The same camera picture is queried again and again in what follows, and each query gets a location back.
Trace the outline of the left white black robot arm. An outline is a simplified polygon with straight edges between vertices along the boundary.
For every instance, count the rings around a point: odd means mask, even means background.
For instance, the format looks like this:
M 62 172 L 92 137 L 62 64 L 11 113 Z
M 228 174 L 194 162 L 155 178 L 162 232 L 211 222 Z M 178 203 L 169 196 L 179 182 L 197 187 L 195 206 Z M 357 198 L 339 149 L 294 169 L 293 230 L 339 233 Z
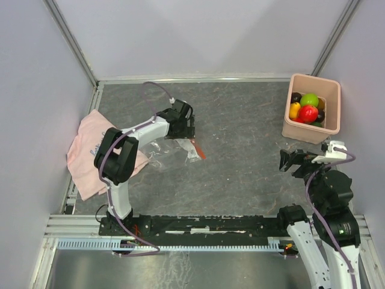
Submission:
M 132 176 L 138 151 L 159 138 L 171 140 L 195 137 L 193 108 L 176 99 L 170 108 L 128 129 L 107 129 L 94 158 L 100 180 L 106 185 L 108 211 L 115 218 L 112 228 L 121 235 L 132 231 L 132 206 L 128 180 Z

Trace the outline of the clear zip top bag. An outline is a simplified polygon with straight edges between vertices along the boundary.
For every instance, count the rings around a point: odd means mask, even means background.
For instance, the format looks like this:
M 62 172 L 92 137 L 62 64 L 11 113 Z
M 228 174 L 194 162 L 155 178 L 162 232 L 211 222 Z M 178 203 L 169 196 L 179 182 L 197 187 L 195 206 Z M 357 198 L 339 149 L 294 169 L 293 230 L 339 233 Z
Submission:
M 180 169 L 206 159 L 197 142 L 188 138 L 158 138 L 145 144 L 140 151 L 148 158 L 148 165 L 157 171 Z

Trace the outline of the pink plastic bin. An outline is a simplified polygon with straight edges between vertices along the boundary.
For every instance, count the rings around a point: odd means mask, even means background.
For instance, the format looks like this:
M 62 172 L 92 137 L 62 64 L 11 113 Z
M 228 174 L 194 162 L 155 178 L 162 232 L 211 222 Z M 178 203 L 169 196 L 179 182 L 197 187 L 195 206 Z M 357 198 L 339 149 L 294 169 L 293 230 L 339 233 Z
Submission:
M 340 130 L 341 89 L 336 81 L 294 74 L 289 84 L 282 136 L 318 144 Z

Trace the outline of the red apple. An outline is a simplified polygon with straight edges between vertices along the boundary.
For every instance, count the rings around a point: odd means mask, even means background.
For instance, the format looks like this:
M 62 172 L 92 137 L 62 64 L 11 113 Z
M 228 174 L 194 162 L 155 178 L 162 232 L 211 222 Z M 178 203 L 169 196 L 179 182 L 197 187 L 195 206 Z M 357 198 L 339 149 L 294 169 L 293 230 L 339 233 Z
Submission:
M 298 117 L 304 120 L 304 123 L 312 123 L 318 116 L 318 109 L 312 105 L 306 105 L 299 110 Z

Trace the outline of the green apple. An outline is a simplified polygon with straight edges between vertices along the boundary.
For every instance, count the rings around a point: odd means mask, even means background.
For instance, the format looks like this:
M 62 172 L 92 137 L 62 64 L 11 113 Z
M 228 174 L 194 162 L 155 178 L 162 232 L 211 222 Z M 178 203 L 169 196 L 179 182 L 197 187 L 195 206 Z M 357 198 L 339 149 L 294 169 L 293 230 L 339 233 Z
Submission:
M 306 93 L 302 95 L 300 99 L 300 105 L 306 106 L 306 105 L 312 105 L 314 107 L 317 107 L 319 104 L 318 96 L 314 93 Z

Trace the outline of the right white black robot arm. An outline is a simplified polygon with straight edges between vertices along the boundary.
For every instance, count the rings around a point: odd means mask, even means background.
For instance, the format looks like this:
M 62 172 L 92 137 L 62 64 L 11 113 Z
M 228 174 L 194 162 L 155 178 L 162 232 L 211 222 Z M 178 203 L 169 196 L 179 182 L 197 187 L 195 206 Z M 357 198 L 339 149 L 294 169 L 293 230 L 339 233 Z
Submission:
M 356 157 L 342 144 L 324 143 L 322 151 L 280 151 L 279 169 L 298 167 L 292 176 L 303 179 L 313 214 L 309 219 L 301 206 L 285 206 L 276 228 L 293 239 L 312 288 L 360 288 L 360 230 L 349 207 L 352 179 L 334 169 Z

